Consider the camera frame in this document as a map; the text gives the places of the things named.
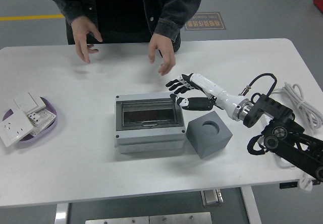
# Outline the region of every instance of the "red object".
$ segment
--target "red object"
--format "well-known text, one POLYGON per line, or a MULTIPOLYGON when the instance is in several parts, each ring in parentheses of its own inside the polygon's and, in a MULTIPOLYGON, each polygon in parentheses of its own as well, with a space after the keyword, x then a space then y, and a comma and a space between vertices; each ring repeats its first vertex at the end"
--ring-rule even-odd
POLYGON ((313 2, 323 12, 323 0, 314 0, 313 2))

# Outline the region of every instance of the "white robotic arm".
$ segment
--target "white robotic arm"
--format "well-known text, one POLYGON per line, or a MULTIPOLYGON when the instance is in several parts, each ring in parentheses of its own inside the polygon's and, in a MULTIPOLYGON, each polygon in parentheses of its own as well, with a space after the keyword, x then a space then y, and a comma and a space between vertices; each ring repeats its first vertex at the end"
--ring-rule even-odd
POLYGON ((200 74, 182 74, 179 78, 169 82, 169 90, 175 90, 175 95, 171 98, 183 109, 189 110, 207 110, 212 105, 224 109, 228 116, 236 121, 244 120, 245 115, 252 107, 252 103, 243 95, 231 95, 214 82, 208 80, 200 74), (204 92, 206 98, 182 98, 177 96, 178 93, 185 93, 191 89, 198 89, 204 92))

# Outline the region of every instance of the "black cable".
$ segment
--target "black cable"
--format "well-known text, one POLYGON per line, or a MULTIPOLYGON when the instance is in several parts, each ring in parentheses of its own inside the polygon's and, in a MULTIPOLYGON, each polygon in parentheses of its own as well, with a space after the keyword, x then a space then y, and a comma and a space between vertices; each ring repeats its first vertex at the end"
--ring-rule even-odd
MULTIPOLYGON (((271 74, 271 73, 264 73, 264 74, 260 74, 258 75, 257 77, 255 77, 251 83, 249 85, 247 85, 247 87, 244 89, 242 95, 245 96, 247 94, 247 92, 249 91, 249 89, 251 89, 251 86, 254 84, 254 82, 256 82, 258 79, 260 79, 261 77, 264 77, 264 76, 271 76, 274 80, 272 86, 270 87, 268 93, 266 94, 266 96, 270 96, 270 94, 273 92, 274 88, 276 87, 276 84, 277 84, 277 78, 275 77, 274 74, 271 74)), ((260 96, 260 93, 254 93, 251 97, 251 102, 254 104, 254 97, 255 96, 260 96)))

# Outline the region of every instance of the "white plug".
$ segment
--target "white plug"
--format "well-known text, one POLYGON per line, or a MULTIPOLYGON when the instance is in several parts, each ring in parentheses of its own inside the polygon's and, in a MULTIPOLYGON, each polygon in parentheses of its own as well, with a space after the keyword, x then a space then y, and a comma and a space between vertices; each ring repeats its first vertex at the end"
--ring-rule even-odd
POLYGON ((310 179, 310 175, 303 173, 303 176, 298 181, 298 188, 304 192, 311 192, 313 189, 313 181, 310 179))
POLYGON ((16 110, 13 115, 9 116, 0 124, 0 137, 6 147, 9 147, 26 135, 28 135, 34 126, 26 117, 22 110, 16 110))
POLYGON ((22 110, 26 115, 46 107, 34 89, 30 89, 28 92, 16 96, 8 101, 8 105, 14 113, 22 110))

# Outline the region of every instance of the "white cable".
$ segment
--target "white cable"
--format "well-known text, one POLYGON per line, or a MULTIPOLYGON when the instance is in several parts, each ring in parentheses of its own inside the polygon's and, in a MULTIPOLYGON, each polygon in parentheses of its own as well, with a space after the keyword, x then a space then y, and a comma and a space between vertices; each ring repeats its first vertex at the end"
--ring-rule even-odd
POLYGON ((314 132, 315 129, 318 129, 322 126, 323 115, 320 113, 314 106, 307 103, 303 97, 303 91, 298 84, 291 86, 285 82, 285 86, 281 89, 276 89, 272 94, 281 93, 288 96, 290 101, 299 110, 303 120, 306 123, 306 126, 314 132))

